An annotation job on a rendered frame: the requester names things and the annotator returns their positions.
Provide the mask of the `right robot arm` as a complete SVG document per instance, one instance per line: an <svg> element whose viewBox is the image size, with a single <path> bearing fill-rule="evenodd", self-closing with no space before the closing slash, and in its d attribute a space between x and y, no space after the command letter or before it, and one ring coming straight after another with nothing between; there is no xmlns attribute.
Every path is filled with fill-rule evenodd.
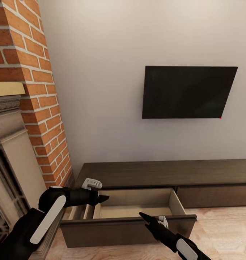
<svg viewBox="0 0 246 260"><path fill-rule="evenodd" d="M180 234L174 234L168 229L168 222L165 216L159 216L159 221L142 212L139 213L148 223L146 228L152 232L156 240L161 241L174 253L178 252L183 260L211 260L203 251L196 246L190 239Z"/></svg>

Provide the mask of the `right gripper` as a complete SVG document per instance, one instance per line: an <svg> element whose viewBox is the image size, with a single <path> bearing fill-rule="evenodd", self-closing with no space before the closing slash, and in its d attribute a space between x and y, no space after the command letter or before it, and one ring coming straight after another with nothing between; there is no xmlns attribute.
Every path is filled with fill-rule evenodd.
<svg viewBox="0 0 246 260"><path fill-rule="evenodd" d="M152 232L154 238L156 240L161 241L164 245L165 244L165 237L167 236L167 233L170 231L160 223L158 223L157 219L155 217L151 217L147 214L144 214L142 212L139 213L140 216L142 216L148 223L150 224L145 224L146 228Z"/></svg>

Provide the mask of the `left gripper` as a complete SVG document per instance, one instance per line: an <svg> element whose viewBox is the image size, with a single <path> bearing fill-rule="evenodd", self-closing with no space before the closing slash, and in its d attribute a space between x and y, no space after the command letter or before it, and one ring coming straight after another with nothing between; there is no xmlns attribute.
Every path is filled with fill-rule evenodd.
<svg viewBox="0 0 246 260"><path fill-rule="evenodd" d="M98 195L97 191L89 190L85 188L78 189L79 200L75 206L89 204L95 206L98 203L102 203L109 199L109 196Z"/></svg>

